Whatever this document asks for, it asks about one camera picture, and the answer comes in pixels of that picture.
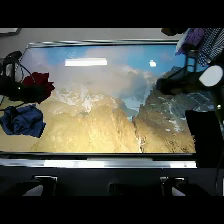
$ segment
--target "patterned fabric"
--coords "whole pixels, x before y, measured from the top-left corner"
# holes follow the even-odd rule
[[[206,28],[203,42],[199,48],[198,63],[206,66],[221,54],[223,45],[223,28]]]
[[[186,38],[183,41],[183,44],[191,44],[193,46],[198,46],[199,43],[202,41],[205,35],[206,28],[190,28],[187,32]],[[175,55],[183,54],[184,50],[181,47]]]

